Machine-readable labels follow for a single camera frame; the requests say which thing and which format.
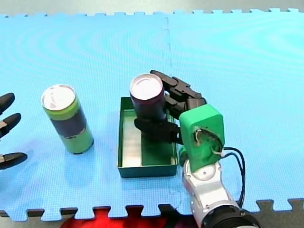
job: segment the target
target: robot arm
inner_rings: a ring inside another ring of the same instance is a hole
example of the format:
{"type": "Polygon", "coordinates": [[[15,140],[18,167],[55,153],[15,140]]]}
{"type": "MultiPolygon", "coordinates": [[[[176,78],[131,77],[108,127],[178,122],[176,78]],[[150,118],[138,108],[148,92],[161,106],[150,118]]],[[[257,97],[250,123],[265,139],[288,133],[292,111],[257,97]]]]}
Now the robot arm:
{"type": "Polygon", "coordinates": [[[199,227],[261,228],[240,208],[221,181],[219,160],[224,149],[223,116],[200,93],[176,77],[152,70],[163,83],[166,108],[177,124],[135,119],[135,126],[154,140],[178,143],[183,184],[191,195],[191,210],[199,227]]]}
{"type": "MultiPolygon", "coordinates": [[[[8,109],[14,102],[15,96],[13,93],[5,94],[0,96],[0,115],[8,109]]],[[[0,121],[0,138],[7,135],[20,121],[21,114],[16,113],[10,115],[4,120],[0,121]]],[[[27,155],[24,153],[9,153],[2,155],[0,154],[0,170],[10,168],[18,165],[27,159],[27,155]]]]}

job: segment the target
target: can label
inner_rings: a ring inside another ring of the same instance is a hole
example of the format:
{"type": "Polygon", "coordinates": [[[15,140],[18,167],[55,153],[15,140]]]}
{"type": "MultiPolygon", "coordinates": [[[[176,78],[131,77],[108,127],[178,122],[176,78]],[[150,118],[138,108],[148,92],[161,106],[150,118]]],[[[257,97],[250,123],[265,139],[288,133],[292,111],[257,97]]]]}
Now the can label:
{"type": "Polygon", "coordinates": [[[82,132],[86,127],[86,118],[80,107],[77,113],[67,120],[52,120],[58,134],[69,138],[82,132]]]}

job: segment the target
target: dark purple can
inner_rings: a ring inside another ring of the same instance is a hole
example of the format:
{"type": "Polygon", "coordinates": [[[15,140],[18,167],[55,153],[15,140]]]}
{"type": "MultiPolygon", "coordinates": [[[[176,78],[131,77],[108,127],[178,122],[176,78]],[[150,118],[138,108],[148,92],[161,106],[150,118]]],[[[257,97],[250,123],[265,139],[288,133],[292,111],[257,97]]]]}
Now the dark purple can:
{"type": "Polygon", "coordinates": [[[164,87],[157,75],[135,77],[130,83],[130,96],[137,118],[158,121],[167,118],[164,87]]]}

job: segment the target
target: can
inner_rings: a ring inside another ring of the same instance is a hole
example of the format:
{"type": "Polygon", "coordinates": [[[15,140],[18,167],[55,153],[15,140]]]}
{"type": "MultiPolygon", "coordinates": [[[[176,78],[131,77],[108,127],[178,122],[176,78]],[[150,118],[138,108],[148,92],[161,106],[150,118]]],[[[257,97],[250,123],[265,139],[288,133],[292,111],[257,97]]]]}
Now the can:
{"type": "Polygon", "coordinates": [[[135,77],[130,83],[130,97],[137,118],[166,120],[164,87],[157,75],[135,77]]]}
{"type": "Polygon", "coordinates": [[[93,145],[92,133],[72,87],[51,86],[42,94],[41,103],[70,153],[83,153],[93,145]]]}

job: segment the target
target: red surface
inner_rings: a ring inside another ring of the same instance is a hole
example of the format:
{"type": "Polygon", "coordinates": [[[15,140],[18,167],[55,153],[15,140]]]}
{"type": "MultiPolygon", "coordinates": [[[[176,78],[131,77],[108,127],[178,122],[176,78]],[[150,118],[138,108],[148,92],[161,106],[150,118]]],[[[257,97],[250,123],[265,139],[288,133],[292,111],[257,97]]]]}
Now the red surface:
{"type": "Polygon", "coordinates": [[[163,217],[142,218],[139,208],[128,208],[127,218],[108,218],[108,209],[95,211],[93,220],[75,220],[70,218],[61,228],[164,228],[167,219],[163,217]]]}

